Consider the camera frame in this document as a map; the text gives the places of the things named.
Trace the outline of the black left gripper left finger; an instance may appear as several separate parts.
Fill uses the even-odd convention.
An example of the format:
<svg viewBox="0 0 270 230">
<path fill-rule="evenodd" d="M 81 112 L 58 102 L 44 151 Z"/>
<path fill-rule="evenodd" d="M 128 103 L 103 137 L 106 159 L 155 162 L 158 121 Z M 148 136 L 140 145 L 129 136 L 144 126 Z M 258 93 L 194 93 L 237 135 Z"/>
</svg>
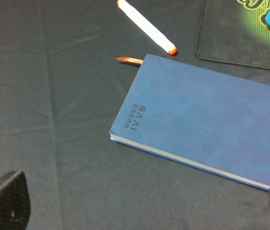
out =
<svg viewBox="0 0 270 230">
<path fill-rule="evenodd" d="M 0 177 L 0 230 L 25 230 L 31 202 L 25 173 L 10 171 Z"/>
</svg>

